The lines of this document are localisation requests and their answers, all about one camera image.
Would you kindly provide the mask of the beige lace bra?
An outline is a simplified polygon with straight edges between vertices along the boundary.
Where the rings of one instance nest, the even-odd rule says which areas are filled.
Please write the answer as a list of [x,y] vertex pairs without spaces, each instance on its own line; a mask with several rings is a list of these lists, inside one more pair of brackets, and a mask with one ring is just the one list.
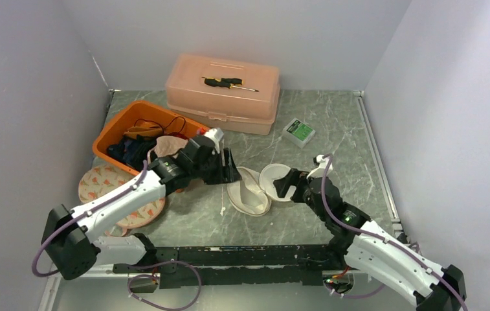
[[156,139],[156,145],[146,154],[146,161],[150,164],[158,157],[170,156],[176,154],[178,150],[184,148],[187,144],[187,139],[172,135],[163,135]]

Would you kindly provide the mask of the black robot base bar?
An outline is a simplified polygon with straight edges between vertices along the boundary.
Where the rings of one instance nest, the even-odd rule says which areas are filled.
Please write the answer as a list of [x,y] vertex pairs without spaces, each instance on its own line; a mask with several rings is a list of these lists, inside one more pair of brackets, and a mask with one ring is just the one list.
[[139,263],[115,264],[116,274],[156,273],[162,289],[193,286],[300,283],[317,286],[344,270],[327,244],[158,247]]

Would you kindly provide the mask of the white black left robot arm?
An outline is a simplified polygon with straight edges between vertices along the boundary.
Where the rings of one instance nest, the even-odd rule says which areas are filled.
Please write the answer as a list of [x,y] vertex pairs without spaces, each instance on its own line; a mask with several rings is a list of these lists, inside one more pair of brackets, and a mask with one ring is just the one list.
[[43,252],[66,280],[108,264],[129,264],[141,272],[150,271],[157,259],[148,238],[138,234],[104,236],[104,232],[133,211],[186,188],[195,179],[206,185],[239,181],[232,153],[223,147],[223,136],[219,128],[207,130],[189,139],[174,155],[145,162],[137,176],[102,197],[72,209],[63,205],[53,208],[32,261],[33,274],[50,275],[38,271]]

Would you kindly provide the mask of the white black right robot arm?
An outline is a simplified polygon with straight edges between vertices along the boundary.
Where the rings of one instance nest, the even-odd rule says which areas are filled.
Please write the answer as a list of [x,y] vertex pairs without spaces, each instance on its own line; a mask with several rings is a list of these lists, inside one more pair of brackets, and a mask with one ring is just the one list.
[[306,204],[333,234],[327,260],[371,275],[416,310],[466,310],[463,272],[426,259],[384,231],[366,213],[344,201],[327,176],[292,168],[272,182],[279,198]]

